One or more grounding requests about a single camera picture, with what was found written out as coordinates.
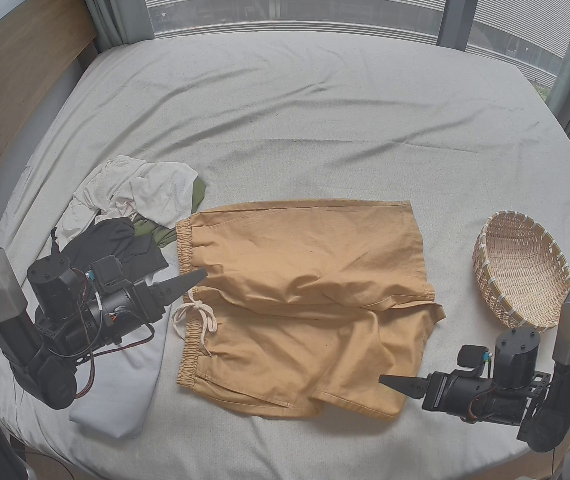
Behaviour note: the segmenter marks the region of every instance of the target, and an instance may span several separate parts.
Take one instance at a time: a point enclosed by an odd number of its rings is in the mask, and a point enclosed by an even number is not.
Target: basket
[[[535,220],[515,211],[489,217],[473,249],[473,270],[483,299],[506,326],[544,331],[558,324],[569,266]]]

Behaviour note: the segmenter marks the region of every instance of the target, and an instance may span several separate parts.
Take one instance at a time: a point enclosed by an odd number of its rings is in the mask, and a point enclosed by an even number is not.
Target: basket rim
[[[528,321],[519,311],[517,307],[514,307],[512,302],[508,299],[508,295],[503,292],[500,288],[500,282],[498,281],[497,277],[494,276],[493,269],[491,267],[491,261],[487,254],[487,231],[491,222],[494,219],[500,218],[501,215],[514,215],[516,218],[521,216],[522,222],[526,222],[531,224],[531,228],[535,229],[536,232],[540,233],[541,240],[545,240],[547,242],[548,247],[552,250],[554,256],[556,256],[556,261],[558,261],[559,266],[561,267],[562,272],[565,274],[565,284],[567,284],[567,288],[570,288],[570,271],[569,265],[565,258],[564,253],[561,251],[561,248],[556,243],[556,240],[549,234],[547,229],[540,225],[540,223],[529,217],[524,213],[517,212],[515,210],[501,210],[494,213],[491,217],[489,217],[485,224],[483,224],[480,235],[478,235],[478,239],[476,240],[476,250],[478,251],[482,276],[485,277],[488,287],[494,293],[494,296],[497,299],[498,304],[505,310],[505,313],[508,316],[514,316],[517,321],[518,326],[524,325],[526,323],[534,325],[536,327],[540,327],[543,329],[548,329],[552,327],[556,327],[558,323],[556,322],[553,325],[539,325],[534,322]]]

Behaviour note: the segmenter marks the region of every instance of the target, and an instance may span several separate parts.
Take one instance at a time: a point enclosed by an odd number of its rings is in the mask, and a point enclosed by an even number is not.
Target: bed
[[[100,54],[19,180],[0,226],[20,281],[49,250],[71,194],[118,154],[181,161],[202,209],[254,200],[411,200],[427,278],[447,318],[421,375],[504,327],[480,297],[476,236],[496,210],[533,216],[570,265],[570,142],[513,66],[432,45],[320,32],[183,36]],[[33,296],[24,284],[33,313]],[[538,369],[551,371],[555,331]],[[409,401],[393,423],[327,406],[317,419],[248,417],[176,384],[167,333],[143,432],[114,441],[22,393],[0,352],[0,421],[43,452],[109,479],[456,479],[526,452],[516,428],[465,425]]]

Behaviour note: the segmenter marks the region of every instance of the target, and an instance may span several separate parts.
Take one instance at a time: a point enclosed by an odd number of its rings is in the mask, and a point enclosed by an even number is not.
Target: wooden headboard
[[[0,158],[95,37],[85,0],[25,0],[0,20]]]

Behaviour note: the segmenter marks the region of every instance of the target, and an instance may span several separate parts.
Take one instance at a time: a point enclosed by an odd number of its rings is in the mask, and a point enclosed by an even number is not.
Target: green cloth
[[[192,213],[196,212],[204,197],[205,183],[200,178],[196,178],[192,188]],[[176,241],[176,228],[168,229],[140,214],[136,215],[132,222],[134,223],[134,236],[151,235],[161,249]]]

